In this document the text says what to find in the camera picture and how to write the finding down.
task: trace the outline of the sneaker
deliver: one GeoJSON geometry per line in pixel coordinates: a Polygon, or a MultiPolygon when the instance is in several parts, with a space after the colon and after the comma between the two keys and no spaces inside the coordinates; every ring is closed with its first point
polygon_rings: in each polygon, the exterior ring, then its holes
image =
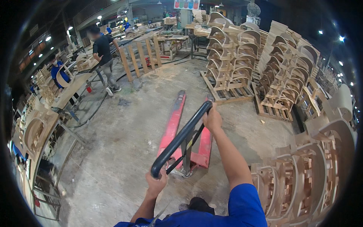
{"type": "Polygon", "coordinates": [[[109,94],[109,96],[113,96],[113,93],[112,93],[110,87],[106,87],[106,91],[109,94]]]}
{"type": "Polygon", "coordinates": [[[112,92],[119,92],[119,91],[121,91],[121,87],[119,87],[119,88],[112,88],[112,92]]]}

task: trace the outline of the pallet jack handle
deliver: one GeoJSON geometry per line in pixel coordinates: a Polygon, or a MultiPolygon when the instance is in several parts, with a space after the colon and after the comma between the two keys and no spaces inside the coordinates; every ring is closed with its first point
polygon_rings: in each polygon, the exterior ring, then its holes
{"type": "MultiPolygon", "coordinates": [[[[176,135],[176,137],[170,142],[170,144],[165,148],[165,150],[157,157],[157,159],[154,161],[150,173],[151,176],[155,179],[159,179],[160,176],[160,169],[163,167],[163,165],[169,160],[171,155],[175,152],[175,150],[180,146],[180,144],[187,138],[187,136],[194,131],[195,125],[199,122],[199,120],[203,117],[205,112],[209,112],[209,110],[212,108],[212,102],[211,101],[205,101],[203,105],[199,108],[199,110],[193,115],[193,117],[186,123],[186,125],[182,128],[182,130],[176,135]]],[[[204,124],[202,124],[196,133],[196,135],[193,138],[193,143],[198,139],[200,133],[202,132],[204,128],[204,124]]],[[[176,165],[181,162],[181,158],[175,161],[175,165],[173,164],[171,167],[168,168],[168,172],[170,173],[171,170],[173,170],[176,165]]]]}

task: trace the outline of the hand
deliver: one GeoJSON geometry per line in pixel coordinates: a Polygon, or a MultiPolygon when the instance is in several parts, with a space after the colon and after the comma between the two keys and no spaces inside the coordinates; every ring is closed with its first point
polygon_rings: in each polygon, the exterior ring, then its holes
{"type": "Polygon", "coordinates": [[[153,198],[156,198],[160,194],[160,192],[165,188],[165,185],[168,182],[168,176],[166,175],[166,170],[164,167],[161,168],[160,174],[160,179],[154,179],[150,174],[150,170],[148,173],[145,174],[146,182],[149,185],[147,193],[153,198]]]}
{"type": "Polygon", "coordinates": [[[217,111],[217,104],[214,102],[209,114],[203,115],[204,126],[213,134],[222,127],[222,117],[217,111]]]}

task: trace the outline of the man in black shirt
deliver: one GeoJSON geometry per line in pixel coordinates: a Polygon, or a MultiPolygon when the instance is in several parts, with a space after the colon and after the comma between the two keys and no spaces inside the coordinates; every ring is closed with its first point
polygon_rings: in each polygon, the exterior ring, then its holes
{"type": "Polygon", "coordinates": [[[115,45],[117,51],[120,48],[114,38],[101,35],[99,27],[91,27],[89,33],[91,39],[94,40],[93,57],[99,62],[102,71],[107,77],[107,93],[113,96],[114,92],[121,91],[121,87],[116,83],[115,77],[112,75],[113,58],[110,53],[110,43],[112,42],[115,45]]]}

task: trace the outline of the black t-shirt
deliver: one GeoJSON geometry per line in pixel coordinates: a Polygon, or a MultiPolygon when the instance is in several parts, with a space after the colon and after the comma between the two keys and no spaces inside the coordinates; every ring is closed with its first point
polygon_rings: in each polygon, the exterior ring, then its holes
{"type": "Polygon", "coordinates": [[[98,38],[93,44],[93,53],[98,53],[98,56],[102,56],[99,65],[104,65],[108,61],[112,59],[112,55],[110,53],[110,42],[113,41],[114,38],[110,36],[101,36],[98,38]]]}

